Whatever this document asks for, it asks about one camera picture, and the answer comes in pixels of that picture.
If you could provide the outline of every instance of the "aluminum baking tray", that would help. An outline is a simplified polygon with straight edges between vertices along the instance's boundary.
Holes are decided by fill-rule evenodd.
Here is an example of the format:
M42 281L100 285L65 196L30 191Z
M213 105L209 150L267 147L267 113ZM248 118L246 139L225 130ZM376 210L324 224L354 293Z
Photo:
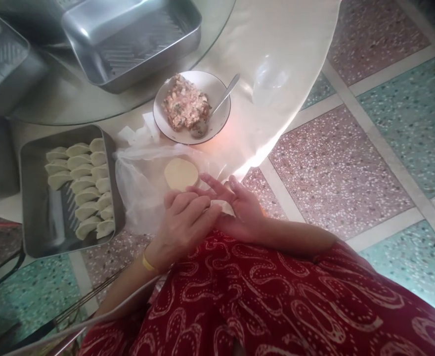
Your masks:
M74 215L77 206L70 183L58 191L52 190L44 169L46 153L56 147L70 147L75 143L90 143L104 138L112 194L115 229L109 236L96 239L91 232L85 240L76 237L79 221ZM125 213L117 188L113 139L99 126L87 125L26 143L20 150L20 178L23 204L23 245L27 255L43 258L86 249L109 242L125 225Z
M201 14L191 0L86 0L61 25L87 79L111 93L198 48Z

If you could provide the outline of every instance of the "person's right hand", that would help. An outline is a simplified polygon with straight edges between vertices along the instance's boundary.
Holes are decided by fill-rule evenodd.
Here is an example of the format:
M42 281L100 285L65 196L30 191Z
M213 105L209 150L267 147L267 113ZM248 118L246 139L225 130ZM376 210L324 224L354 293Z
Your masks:
M207 173L201 174L200 178L211 187L210 190L202 190L194 186L189 186L186 190L197 193L199 196L209 196L211 200L225 200L237 216L235 218L221 213L215 228L237 240L256 242L260 226L265 220L257 197L248 191L235 176L229 177L232 191Z

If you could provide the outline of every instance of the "uncooked dumpling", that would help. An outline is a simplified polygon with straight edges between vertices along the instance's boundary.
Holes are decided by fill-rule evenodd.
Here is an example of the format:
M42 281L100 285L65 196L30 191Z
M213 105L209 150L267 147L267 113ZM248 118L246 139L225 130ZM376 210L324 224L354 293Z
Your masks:
M109 178L100 178L95 183L97 190L99 193L104 194L107 191L110 191L110 181Z
M74 201L78 206L81 206L85 202L97 199L100 197L100 193L96 187L89 187L84 190L81 190L75 197Z
M92 165L94 167L102 166L107 163L107 156L104 151L98 151L91 153L90 160L92 161Z
M115 229L115 222L113 220L106 220L97 224L97 239L107 236Z
M236 214L234 213L234 209L232 209L231 205L225 200L219 200L219 199L211 200L211 205L214 204L221 205L223 213L236 217Z
M76 230L76 236L80 240L84 240L87 235L97 227L97 224L100 223L100 219L96 216L90 217L84 220L79 224L78 229Z
M66 154L69 157L79 156L80 154L89 153L89 145L87 143L76 143L66 150Z
M93 166L88 163L80 165L79 167L71 171L71 177L74 179L79 179L84 176L90 176L92 168Z
M61 188L67 181L73 180L69 171L62 171L48 177L48 184L54 190Z
M185 191L187 186L198 181L198 169L191 162L173 158L165 167L165 178L171 189Z
M90 186L95 186L95 179L91 176L81 177L71 183L71 189L74 194L79 194L81 190L89 188Z
M81 155L70 157L68 159L68 168L70 171L72 171L73 169L76 169L80 165L87 164L87 163L90 164L90 155L84 153Z
M57 147L46 153L46 159L48 162L52 162L55 159L68 159L69 156L66 154L65 147Z
M84 221L98 210L96 202L86 202L76 209L74 215L79 221Z
M105 151L104 139L103 138L95 138L89 145L89 149L91 152Z
M50 176L58 172L68 170L68 161L62 159L55 159L48 163L45 167L46 171Z
M91 169L91 174L94 177L95 181L98 181L101 178L107 178L109 176L109 168L107 164L103 164L99 167L94 167Z
M99 210L104 210L108 205L112 204L112 194L110 192L106 192L102 194L102 196L97 201L97 207Z
M112 205L105 207L100 212L100 217L103 218L104 220L113 219L114 218L114 210L112 209Z

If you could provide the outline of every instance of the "clear plastic bag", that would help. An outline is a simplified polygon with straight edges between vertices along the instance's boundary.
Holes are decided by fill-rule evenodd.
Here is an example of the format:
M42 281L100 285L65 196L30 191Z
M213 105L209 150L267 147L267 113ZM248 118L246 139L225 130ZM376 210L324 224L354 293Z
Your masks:
M179 143L173 146L132 146L118 151L116 157L115 172L126 212L126 228L136 234L156 233L163 219L163 196L170 190L164 170L171 159L188 160L199 173L209 173L214 177L219 176L222 167L206 153ZM197 186L209 188L201 180Z

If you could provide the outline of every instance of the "metal spoon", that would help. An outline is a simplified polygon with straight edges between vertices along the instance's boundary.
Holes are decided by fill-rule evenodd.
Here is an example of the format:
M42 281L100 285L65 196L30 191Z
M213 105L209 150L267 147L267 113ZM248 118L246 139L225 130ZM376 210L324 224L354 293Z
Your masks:
M211 110L209 113L208 119L199 120L194 127L190 130L191 136L193 138L202 138L207 132L208 132L208 124L207 121L211 118L211 116L216 112L217 109L221 106L222 103L227 99L229 94L231 94L231 91L236 86L237 82L239 81L239 78L241 77L240 73L237 73L234 78L232 78L231 83L229 83L229 86L227 87L227 90L222 95L221 99L218 101L218 104Z

